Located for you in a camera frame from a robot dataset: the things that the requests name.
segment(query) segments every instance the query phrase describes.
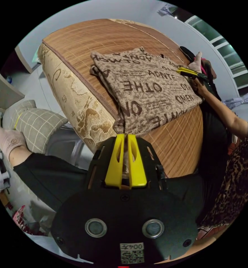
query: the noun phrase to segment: label sticker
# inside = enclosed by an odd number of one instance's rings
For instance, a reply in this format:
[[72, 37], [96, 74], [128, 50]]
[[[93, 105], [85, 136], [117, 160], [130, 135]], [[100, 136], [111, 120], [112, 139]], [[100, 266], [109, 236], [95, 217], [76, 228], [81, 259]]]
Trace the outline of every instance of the label sticker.
[[121, 263], [136, 264], [144, 262], [143, 243], [120, 244]]

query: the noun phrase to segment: gray plaid pillow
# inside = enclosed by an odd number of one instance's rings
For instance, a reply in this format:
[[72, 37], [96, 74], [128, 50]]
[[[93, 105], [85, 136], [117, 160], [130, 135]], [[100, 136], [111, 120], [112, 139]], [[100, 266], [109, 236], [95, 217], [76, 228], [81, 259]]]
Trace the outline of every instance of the gray plaid pillow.
[[63, 116], [38, 109], [33, 100], [28, 100], [16, 108], [10, 129], [15, 128], [23, 133], [31, 152], [45, 154], [50, 136], [67, 122]]

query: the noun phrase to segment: wooden mat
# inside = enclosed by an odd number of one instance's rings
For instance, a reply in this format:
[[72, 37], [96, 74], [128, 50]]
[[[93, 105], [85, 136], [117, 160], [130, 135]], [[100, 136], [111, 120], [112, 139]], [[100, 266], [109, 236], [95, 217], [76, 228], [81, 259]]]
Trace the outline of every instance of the wooden mat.
[[[117, 106], [100, 81], [90, 75], [92, 51], [101, 54], [144, 47], [151, 54], [164, 54], [187, 65], [178, 46], [154, 29], [108, 19], [85, 21], [57, 30], [43, 40], [114, 118]], [[202, 114], [199, 107], [143, 137], [151, 142], [168, 177], [192, 173], [202, 144]]]

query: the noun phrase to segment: leopard print shirt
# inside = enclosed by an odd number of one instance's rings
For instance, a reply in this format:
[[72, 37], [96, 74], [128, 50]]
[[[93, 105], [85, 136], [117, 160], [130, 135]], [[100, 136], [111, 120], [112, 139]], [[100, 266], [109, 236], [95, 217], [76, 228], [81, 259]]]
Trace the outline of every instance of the leopard print shirt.
[[248, 201], [248, 137], [229, 157], [226, 173], [215, 205], [201, 227], [219, 227], [231, 223]]

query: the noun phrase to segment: mattress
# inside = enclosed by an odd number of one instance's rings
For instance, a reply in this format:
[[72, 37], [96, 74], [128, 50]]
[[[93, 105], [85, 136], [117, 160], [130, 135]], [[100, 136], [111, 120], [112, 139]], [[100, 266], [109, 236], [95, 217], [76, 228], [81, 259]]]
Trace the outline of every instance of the mattress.
[[[94, 153], [104, 140], [115, 136], [118, 113], [115, 100], [97, 77], [89, 73], [92, 51], [101, 54], [137, 47], [164, 54], [188, 65], [178, 44], [140, 23], [99, 19], [59, 29], [43, 39], [38, 50], [53, 95], [76, 133]], [[202, 146], [202, 113], [197, 106], [143, 138], [155, 149], [168, 177], [184, 176], [196, 169]]]

